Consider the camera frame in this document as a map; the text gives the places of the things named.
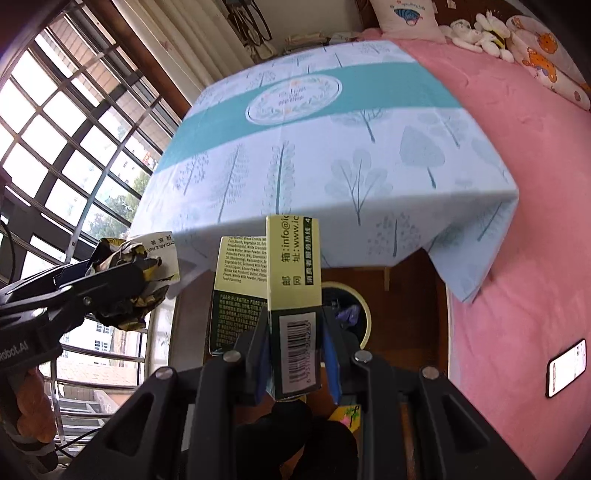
pillowcase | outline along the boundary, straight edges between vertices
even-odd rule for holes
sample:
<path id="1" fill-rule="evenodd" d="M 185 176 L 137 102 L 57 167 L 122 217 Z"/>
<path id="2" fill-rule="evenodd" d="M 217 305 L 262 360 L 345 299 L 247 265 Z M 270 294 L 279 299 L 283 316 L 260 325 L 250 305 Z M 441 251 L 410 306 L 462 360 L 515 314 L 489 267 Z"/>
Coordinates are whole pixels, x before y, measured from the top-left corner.
<path id="1" fill-rule="evenodd" d="M 445 43 L 431 0 L 370 0 L 379 26 L 389 37 Z"/>
<path id="2" fill-rule="evenodd" d="M 556 36 L 535 18 L 514 15 L 507 20 L 507 27 L 529 48 L 538 51 L 563 73 L 591 92 L 583 75 Z"/>
<path id="3" fill-rule="evenodd" d="M 529 47 L 521 37 L 517 36 L 517 32 L 511 34 L 511 39 L 507 41 L 507 48 L 515 57 L 515 62 L 527 68 L 538 82 L 583 110 L 589 110 L 591 102 L 584 89 L 556 68 L 556 65 L 539 51 Z"/>

stuffed toy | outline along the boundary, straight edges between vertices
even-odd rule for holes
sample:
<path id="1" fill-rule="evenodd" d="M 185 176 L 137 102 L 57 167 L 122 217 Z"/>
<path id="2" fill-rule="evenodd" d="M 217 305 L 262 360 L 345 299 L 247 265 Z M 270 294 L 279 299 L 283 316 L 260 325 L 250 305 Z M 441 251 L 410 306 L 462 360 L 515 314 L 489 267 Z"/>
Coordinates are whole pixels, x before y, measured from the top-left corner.
<path id="1" fill-rule="evenodd" d="M 455 46 L 465 48 L 466 50 L 474 51 L 477 53 L 482 52 L 482 48 L 477 45 L 482 40 L 482 32 L 473 30 L 470 26 L 470 22 L 461 19 L 452 22 L 448 29 L 441 30 L 446 37 L 452 39 Z"/>
<path id="2" fill-rule="evenodd" d="M 486 16 L 482 14 L 476 15 L 475 30 L 482 32 L 483 39 L 478 42 L 478 45 L 493 57 L 500 57 L 509 63 L 514 62 L 513 55 L 506 49 L 505 41 L 511 36 L 511 30 L 495 17 L 490 10 L 486 12 Z"/>

metal screw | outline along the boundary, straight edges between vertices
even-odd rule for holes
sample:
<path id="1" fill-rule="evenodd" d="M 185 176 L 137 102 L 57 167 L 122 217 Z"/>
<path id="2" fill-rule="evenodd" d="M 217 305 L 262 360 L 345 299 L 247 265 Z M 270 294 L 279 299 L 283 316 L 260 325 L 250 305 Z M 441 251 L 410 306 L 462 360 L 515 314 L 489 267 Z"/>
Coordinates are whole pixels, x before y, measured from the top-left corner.
<path id="1" fill-rule="evenodd" d="M 367 364 L 371 362 L 373 355 L 371 354 L 371 352 L 368 352 L 367 350 L 359 350 L 355 352 L 353 358 L 355 358 L 356 361 L 362 364 Z"/>
<path id="2" fill-rule="evenodd" d="M 225 362 L 233 364 L 235 362 L 238 362 L 242 358 L 242 355 L 238 350 L 230 350 L 224 353 L 222 358 Z"/>
<path id="3" fill-rule="evenodd" d="M 170 367 L 161 367 L 156 370 L 155 374 L 158 380 L 168 380 L 173 376 L 173 369 Z"/>
<path id="4" fill-rule="evenodd" d="M 33 310 L 33 313 L 31 313 L 31 317 L 37 318 L 37 317 L 43 315 L 46 311 L 47 311 L 47 309 L 45 307 L 40 308 L 40 309 L 35 309 L 35 310 Z"/>
<path id="5" fill-rule="evenodd" d="M 435 367 L 425 367 L 421 373 L 429 380 L 436 380 L 439 378 L 439 370 Z"/>

tree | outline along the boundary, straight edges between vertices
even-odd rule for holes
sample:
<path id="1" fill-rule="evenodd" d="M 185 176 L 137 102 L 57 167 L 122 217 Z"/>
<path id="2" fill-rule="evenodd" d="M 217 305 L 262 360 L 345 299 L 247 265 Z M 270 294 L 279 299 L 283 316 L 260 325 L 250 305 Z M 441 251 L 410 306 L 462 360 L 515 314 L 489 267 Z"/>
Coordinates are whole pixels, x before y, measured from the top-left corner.
<path id="1" fill-rule="evenodd" d="M 139 194 L 143 194 L 149 180 L 150 177 L 148 175 L 140 175 L 134 180 L 132 188 Z M 109 197 L 104 203 L 115 213 L 118 213 L 131 222 L 138 209 L 139 200 L 134 195 L 127 193 L 125 195 L 118 195 L 117 197 Z M 89 221 L 88 234 L 96 239 L 124 238 L 127 230 L 128 228 L 123 223 L 111 215 L 101 212 Z"/>

smartphone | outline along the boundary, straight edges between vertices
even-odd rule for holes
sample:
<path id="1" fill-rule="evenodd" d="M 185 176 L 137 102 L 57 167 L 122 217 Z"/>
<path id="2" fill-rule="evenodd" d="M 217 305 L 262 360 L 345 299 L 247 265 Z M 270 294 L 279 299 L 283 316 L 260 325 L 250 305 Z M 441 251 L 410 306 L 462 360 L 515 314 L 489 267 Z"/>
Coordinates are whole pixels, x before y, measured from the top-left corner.
<path id="1" fill-rule="evenodd" d="M 583 339 L 548 362 L 546 396 L 554 397 L 578 378 L 585 368 L 587 368 L 587 346 Z"/>

